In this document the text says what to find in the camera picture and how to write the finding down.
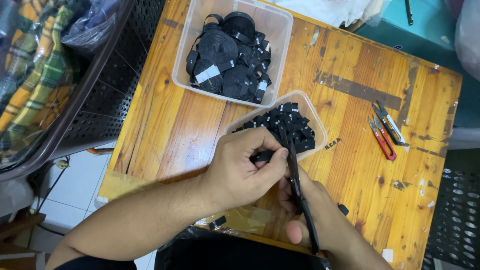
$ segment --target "white tile floor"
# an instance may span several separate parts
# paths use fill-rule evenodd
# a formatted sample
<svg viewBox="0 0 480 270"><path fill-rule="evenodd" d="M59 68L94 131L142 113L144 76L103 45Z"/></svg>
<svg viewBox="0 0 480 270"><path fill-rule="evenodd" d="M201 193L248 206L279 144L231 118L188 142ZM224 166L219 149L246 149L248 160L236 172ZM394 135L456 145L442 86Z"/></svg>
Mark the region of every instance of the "white tile floor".
<svg viewBox="0 0 480 270"><path fill-rule="evenodd" d="M110 143L101 147L111 148L114 145L115 143ZM94 200L109 161L110 155L95 156L86 151L71 155L70 167L65 170L40 210L47 215L42 225L56 232L66 233L92 214L96 210ZM61 169L54 166L44 185L51 187L60 172ZM30 247L51 253L61 238L60 235L35 227ZM136 259L137 269L153 270L153 254L154 252Z"/></svg>

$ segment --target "hand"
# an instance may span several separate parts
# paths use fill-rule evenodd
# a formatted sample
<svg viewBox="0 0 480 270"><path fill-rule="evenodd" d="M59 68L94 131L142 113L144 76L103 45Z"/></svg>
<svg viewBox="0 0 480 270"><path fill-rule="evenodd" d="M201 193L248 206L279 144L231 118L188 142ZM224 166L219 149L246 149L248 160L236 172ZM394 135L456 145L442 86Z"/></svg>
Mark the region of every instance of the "hand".
<svg viewBox="0 0 480 270"><path fill-rule="evenodd" d="M250 162L258 152L275 151L269 163ZM218 140L215 155L202 185L219 210L247 205L258 200L285 174L288 150L264 127L225 135Z"/></svg>
<svg viewBox="0 0 480 270"><path fill-rule="evenodd" d="M301 166L299 166L299 178L300 190L307 201L315 223L320 249L333 252L344 248L349 237L359 234L338 209L324 185L318 181L312 181ZM287 170L285 177L279 182L278 199L280 205L293 218L296 207L289 201L291 193L289 171ZM309 235L303 214L298 220L290 221L287 224L287 236L292 243L311 245Z"/></svg>

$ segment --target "wood grain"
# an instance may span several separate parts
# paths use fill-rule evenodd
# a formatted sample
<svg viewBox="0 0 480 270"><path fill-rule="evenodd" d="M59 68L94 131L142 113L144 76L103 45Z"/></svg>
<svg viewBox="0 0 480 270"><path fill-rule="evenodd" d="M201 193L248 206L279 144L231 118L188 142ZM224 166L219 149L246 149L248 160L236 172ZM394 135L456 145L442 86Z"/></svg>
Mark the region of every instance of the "wood grain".
<svg viewBox="0 0 480 270"><path fill-rule="evenodd" d="M165 5L108 166L110 171L141 180L125 184L106 176L99 196L114 199L132 186L169 183L202 173L226 125L254 109L197 95L172 83L188 5L188 0ZM435 208L427 205L437 199L462 78L433 63L294 15L279 96L304 91L329 141L340 139L300 164L326 186L334 201L347 206L348 220L377 251L394 250L394 268L404 264L405 269L420 269ZM394 162L384 158L368 125L371 101L376 99L387 105L408 144L395 147ZM263 235L247 238L308 253L305 247L289 244L284 233L288 219L276 203L276 189L255 202L275 219Z"/></svg>

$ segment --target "teal box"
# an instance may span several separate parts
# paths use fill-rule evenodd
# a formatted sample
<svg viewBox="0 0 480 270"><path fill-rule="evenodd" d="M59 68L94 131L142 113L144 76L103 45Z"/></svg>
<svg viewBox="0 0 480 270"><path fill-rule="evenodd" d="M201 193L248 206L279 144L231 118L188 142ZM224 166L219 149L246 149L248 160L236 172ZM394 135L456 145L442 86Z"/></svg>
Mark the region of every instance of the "teal box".
<svg viewBox="0 0 480 270"><path fill-rule="evenodd" d="M456 21L444 0L411 0L410 3L413 25L408 25L405 1L392 0L377 27L363 25L355 34L462 74L454 125L480 127L480 82L462 68L456 56Z"/></svg>

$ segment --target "fingernail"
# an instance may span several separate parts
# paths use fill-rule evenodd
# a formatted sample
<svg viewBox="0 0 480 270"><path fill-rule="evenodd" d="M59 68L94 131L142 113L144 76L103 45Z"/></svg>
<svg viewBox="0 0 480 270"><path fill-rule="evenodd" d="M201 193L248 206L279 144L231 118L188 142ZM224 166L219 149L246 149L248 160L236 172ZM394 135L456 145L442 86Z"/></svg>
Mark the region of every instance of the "fingernail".
<svg viewBox="0 0 480 270"><path fill-rule="evenodd" d="M288 151L287 150L282 150L282 157L284 159L287 159L287 156L288 156Z"/></svg>

